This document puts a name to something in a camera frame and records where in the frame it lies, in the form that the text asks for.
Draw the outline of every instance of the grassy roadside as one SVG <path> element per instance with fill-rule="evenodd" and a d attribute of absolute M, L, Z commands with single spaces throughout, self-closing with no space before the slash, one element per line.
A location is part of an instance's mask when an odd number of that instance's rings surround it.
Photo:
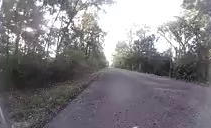
<path fill-rule="evenodd" d="M 81 79 L 47 89 L 11 92 L 8 108 L 12 127 L 42 128 L 103 73 L 104 70 L 101 70 Z"/>

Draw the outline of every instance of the paved road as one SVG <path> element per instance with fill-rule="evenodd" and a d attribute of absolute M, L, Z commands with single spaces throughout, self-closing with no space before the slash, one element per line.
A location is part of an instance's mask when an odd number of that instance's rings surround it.
<path fill-rule="evenodd" d="M 45 128 L 211 128 L 211 88 L 109 69 Z"/>

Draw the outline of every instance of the forest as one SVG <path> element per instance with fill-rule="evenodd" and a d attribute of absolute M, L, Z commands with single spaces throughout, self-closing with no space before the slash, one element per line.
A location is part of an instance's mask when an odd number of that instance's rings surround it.
<path fill-rule="evenodd" d="M 40 88 L 107 66 L 98 13 L 111 0 L 5 0 L 0 87 Z"/>
<path fill-rule="evenodd" d="M 160 53 L 155 43 L 168 43 Z M 211 82 L 211 0 L 184 0 L 182 13 L 152 33 L 146 25 L 119 41 L 113 66 L 186 81 Z"/>

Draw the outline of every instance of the sky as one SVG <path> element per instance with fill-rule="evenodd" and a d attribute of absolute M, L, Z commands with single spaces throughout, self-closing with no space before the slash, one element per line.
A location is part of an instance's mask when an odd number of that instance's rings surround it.
<path fill-rule="evenodd" d="M 116 0 L 112 6 L 105 7 L 106 13 L 99 15 L 99 24 L 107 32 L 104 42 L 107 60 L 112 63 L 116 43 L 126 40 L 134 25 L 146 24 L 155 34 L 158 26 L 180 15 L 182 3 L 183 0 Z M 163 52 L 170 46 L 161 39 L 155 47 Z"/>

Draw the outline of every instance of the tree canopy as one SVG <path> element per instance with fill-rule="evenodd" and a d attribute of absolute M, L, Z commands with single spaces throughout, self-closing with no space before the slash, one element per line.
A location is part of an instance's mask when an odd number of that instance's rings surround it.
<path fill-rule="evenodd" d="M 102 6 L 112 3 L 112 0 L 4 1 L 0 15 L 1 84 L 40 87 L 105 67 L 106 32 L 98 25 L 97 14 Z"/>

